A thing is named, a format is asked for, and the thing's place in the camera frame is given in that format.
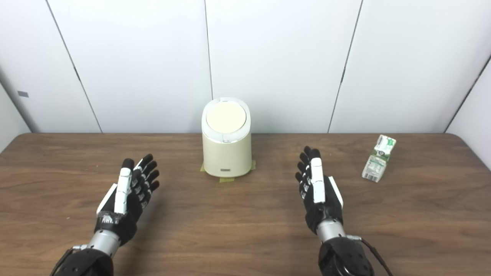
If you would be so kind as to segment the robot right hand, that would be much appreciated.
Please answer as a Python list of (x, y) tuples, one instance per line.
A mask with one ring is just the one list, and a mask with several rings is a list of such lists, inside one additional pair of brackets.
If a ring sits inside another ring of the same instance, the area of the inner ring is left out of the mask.
[(332, 176), (324, 174), (320, 151), (306, 146), (300, 154), (295, 178), (302, 198), (307, 227), (317, 234), (324, 221), (343, 223), (343, 199)]

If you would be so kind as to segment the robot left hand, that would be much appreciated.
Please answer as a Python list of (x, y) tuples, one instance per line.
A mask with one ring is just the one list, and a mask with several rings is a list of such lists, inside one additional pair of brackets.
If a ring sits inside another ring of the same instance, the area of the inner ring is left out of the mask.
[(133, 239), (143, 210), (160, 186), (156, 180), (159, 174), (152, 154), (147, 154), (138, 163), (125, 159), (117, 182), (112, 184), (97, 208), (94, 232), (116, 234), (121, 246)]

